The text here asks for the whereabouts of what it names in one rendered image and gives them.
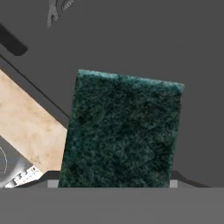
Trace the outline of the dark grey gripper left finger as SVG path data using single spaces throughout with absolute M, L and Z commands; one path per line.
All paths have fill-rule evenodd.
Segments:
M 60 173 L 58 171 L 47 171 L 40 179 L 20 185 L 19 188 L 39 187 L 39 188 L 57 188 Z

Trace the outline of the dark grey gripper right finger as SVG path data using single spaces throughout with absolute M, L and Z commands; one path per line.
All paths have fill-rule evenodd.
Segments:
M 203 185 L 183 176 L 179 171 L 171 172 L 170 188 L 208 188 L 208 185 Z

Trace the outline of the dark green sponge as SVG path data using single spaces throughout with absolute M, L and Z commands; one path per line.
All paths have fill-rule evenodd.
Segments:
M 184 87 L 79 70 L 59 186 L 169 186 Z

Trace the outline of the grey sink basin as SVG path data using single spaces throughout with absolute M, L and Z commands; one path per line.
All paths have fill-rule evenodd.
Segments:
M 224 0 L 74 0 L 52 26 L 49 0 L 0 0 L 0 67 L 63 125 L 80 69 L 185 86 L 173 168 L 224 187 Z

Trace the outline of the grey hob with white rings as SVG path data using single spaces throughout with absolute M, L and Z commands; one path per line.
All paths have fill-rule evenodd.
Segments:
M 14 188 L 39 180 L 43 172 L 0 136 L 0 188 Z

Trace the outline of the grey metal tap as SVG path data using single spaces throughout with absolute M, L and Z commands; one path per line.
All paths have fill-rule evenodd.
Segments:
M 74 0 L 49 0 L 47 27 L 50 28 L 74 3 Z

